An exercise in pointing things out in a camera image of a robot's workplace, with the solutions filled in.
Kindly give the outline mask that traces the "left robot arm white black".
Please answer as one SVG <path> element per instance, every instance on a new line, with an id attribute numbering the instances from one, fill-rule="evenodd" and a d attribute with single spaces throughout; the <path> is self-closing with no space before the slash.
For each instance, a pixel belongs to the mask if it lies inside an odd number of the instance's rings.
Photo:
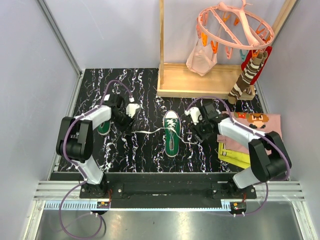
<path id="1" fill-rule="evenodd" d="M 61 120 L 56 153 L 77 167 L 84 181 L 91 185 L 90 192 L 95 197 L 103 198 L 108 193 L 108 186 L 103 182 L 103 171 L 93 158 L 94 130 L 110 121 L 119 131 L 129 133 L 140 110 L 134 98 L 126 103 L 121 95 L 111 93 L 104 97 L 102 105 L 96 105 L 88 113 Z"/>

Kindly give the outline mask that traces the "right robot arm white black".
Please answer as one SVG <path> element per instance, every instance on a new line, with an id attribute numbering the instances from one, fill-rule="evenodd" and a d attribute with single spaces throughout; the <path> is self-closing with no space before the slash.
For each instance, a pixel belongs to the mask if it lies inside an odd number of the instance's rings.
<path id="1" fill-rule="evenodd" d="M 201 107 L 189 105 L 184 113 L 191 118 L 189 128 L 200 143 L 216 134 L 231 138 L 248 150 L 250 167 L 232 177 L 227 185 L 228 195 L 239 198 L 245 188 L 282 174 L 288 179 L 292 164 L 280 135 L 275 131 L 252 129 L 239 122 L 228 106 L 225 108 L 227 113 L 218 113 L 211 103 Z"/>

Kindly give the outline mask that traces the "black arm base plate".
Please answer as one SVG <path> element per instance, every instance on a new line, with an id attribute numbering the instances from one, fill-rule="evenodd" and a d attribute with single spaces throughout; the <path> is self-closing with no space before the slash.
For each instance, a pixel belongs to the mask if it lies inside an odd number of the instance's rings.
<path id="1" fill-rule="evenodd" d="M 243 199 L 257 198 L 255 188 L 251 185 L 244 189 L 233 190 L 227 182 L 113 182 L 107 184 L 107 193 L 96 193 L 93 189 L 82 187 L 79 197 L 81 199 L 124 199 L 132 195 L 138 196 L 172 196 L 172 195 L 200 195 L 213 199 Z"/>

